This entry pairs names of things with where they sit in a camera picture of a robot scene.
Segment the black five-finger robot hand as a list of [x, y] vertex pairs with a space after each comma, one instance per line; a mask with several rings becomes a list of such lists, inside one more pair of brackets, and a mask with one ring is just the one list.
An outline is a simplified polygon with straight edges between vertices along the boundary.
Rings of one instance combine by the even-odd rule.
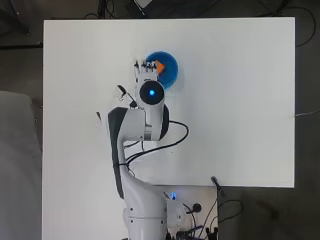
[[158, 69], [155, 62], [149, 62], [146, 60], [134, 62], [135, 82], [142, 83], [144, 81], [157, 81]]

